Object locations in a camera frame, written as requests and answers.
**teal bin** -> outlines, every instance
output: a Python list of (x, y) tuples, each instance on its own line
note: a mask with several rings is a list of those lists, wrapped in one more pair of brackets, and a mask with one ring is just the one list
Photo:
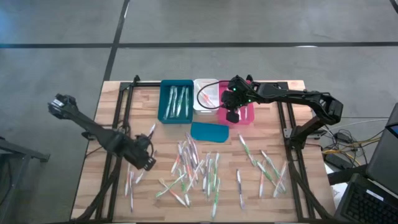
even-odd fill
[[(182, 87), (188, 87), (188, 117), (185, 114), (185, 97), (182, 100), (181, 112), (178, 118), (164, 119), (166, 113), (167, 104), (169, 103), (169, 94), (171, 86), (177, 87), (177, 100), (181, 94)], [(190, 124), (193, 118), (193, 81), (192, 80), (162, 80), (160, 83), (160, 96), (159, 96), (159, 110), (157, 112), (157, 119), (164, 124)]]

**concrete floor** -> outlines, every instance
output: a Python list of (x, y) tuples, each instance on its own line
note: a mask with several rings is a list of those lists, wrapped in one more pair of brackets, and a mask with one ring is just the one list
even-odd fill
[[(0, 1), (0, 44), (111, 44), (123, 2)], [(398, 41), (397, 21), (388, 0), (131, 0), (120, 43)], [(87, 141), (46, 103), (70, 94), (93, 118), (110, 52), (0, 49), (0, 136), (51, 153), (47, 164), (31, 164), (17, 223), (68, 220)], [(302, 79), (343, 102), (341, 126), (388, 118), (398, 101), (397, 55), (398, 47), (118, 49), (110, 80)], [(385, 123), (345, 129), (367, 139)], [(366, 149), (368, 158), (373, 150)]]

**robotic arm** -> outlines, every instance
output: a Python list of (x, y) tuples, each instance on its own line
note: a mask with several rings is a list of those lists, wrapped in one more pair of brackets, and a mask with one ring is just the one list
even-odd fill
[[(90, 134), (96, 136), (99, 144), (106, 151), (115, 156), (124, 157), (137, 169), (150, 170), (156, 162), (152, 157), (153, 145), (147, 136), (141, 134), (133, 140), (120, 131), (104, 129), (79, 111), (76, 99), (72, 96), (57, 94), (53, 102), (49, 103), (49, 112), (58, 119), (72, 120)], [(147, 152), (149, 146), (152, 148), (151, 155)]]
[(226, 119), (232, 123), (239, 121), (236, 110), (249, 103), (272, 103), (275, 101), (283, 103), (295, 103), (308, 105), (315, 112), (316, 117), (305, 123), (303, 126), (294, 127), (288, 142), (293, 148), (303, 148), (309, 134), (320, 127), (340, 122), (343, 104), (334, 99), (329, 93), (318, 91), (297, 91), (285, 90), (277, 84), (254, 82), (248, 75), (248, 84), (244, 79), (235, 76), (228, 83), (228, 90), (221, 95), (221, 107), (228, 110)]

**wooden table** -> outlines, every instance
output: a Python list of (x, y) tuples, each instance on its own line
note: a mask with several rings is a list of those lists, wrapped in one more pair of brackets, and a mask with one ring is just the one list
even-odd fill
[[(304, 89), (302, 80), (283, 82), (288, 82), (290, 89)], [(119, 83), (104, 83), (95, 117), (97, 123), (112, 123)], [(192, 203), (190, 208), (180, 205), (170, 193), (155, 200), (155, 194), (164, 188), (159, 184), (158, 179), (163, 178), (167, 184), (171, 184), (177, 178), (177, 176), (170, 175), (171, 167), (177, 155), (177, 141), (183, 141), (185, 132), (190, 132), (190, 124), (163, 125), (160, 123), (157, 120), (158, 102), (159, 87), (134, 88), (130, 111), (132, 135), (147, 134), (150, 127), (157, 123), (152, 138), (154, 148), (158, 152), (157, 163), (151, 171), (147, 172), (143, 180), (134, 186), (134, 211), (131, 213), (130, 199), (129, 197), (124, 197), (127, 162), (123, 160), (113, 220), (114, 222), (209, 222), (211, 221), (214, 194), (212, 194), (211, 200), (207, 201), (201, 191), (201, 181), (200, 184), (189, 191)], [(298, 125), (305, 123), (312, 117), (309, 107), (302, 105), (293, 105), (293, 107)], [(280, 169), (286, 155), (277, 104), (259, 105), (255, 103), (254, 108), (254, 122), (248, 126), (235, 125), (230, 128), (229, 138), (223, 144), (204, 141), (196, 142), (200, 159), (204, 159), (207, 152), (212, 152), (213, 155), (215, 155), (215, 152), (220, 153), (218, 173), (221, 178), (221, 186), (217, 215), (213, 220), (214, 222), (294, 222), (297, 220), (289, 174), (287, 174), (287, 180), (284, 182), (287, 188), (286, 194), (280, 194), (277, 198), (273, 198), (274, 186), (265, 179), (263, 198), (258, 196), (260, 172), (257, 167), (251, 165), (244, 148), (239, 142), (238, 133), (243, 135), (251, 153), (257, 160), (263, 160), (259, 150), (264, 150), (274, 161), (275, 166)], [(286, 114), (285, 117), (287, 123), (289, 123), (289, 116)], [(217, 123), (216, 116), (195, 115), (193, 120)], [(98, 146), (97, 142), (91, 142), (88, 146), (88, 152)], [(72, 218), (79, 216), (98, 193), (105, 157), (105, 151), (99, 150), (86, 159), (81, 173)], [(306, 146), (303, 150), (303, 157), (312, 192), (326, 210), (334, 214), (333, 196), (319, 147)], [(245, 210), (241, 210), (239, 206), (236, 169), (239, 169), (241, 173), (243, 197), (246, 204)], [(179, 185), (175, 185), (172, 189), (183, 197)], [(305, 199), (302, 192), (300, 198), (306, 213)], [(104, 205), (105, 211), (108, 209), (107, 200)]]

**pink bin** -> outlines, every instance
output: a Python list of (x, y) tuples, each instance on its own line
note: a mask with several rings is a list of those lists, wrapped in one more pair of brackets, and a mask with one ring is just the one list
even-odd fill
[[(221, 94), (223, 94), (223, 92), (225, 90), (228, 90), (227, 86), (228, 86), (228, 82), (220, 82), (218, 84), (218, 88), (219, 88), (218, 94), (220, 96), (220, 105), (222, 104)], [(252, 103), (248, 104), (248, 119), (245, 119), (244, 107), (241, 107), (240, 110), (241, 110), (241, 120), (236, 124), (248, 125), (254, 121), (254, 107), (253, 107)], [(217, 112), (218, 122), (220, 124), (224, 124), (224, 125), (228, 125), (228, 126), (235, 125), (235, 123), (232, 123), (232, 122), (226, 120), (226, 112), (227, 112), (227, 110), (225, 108), (220, 107), (218, 109), (218, 112)]]

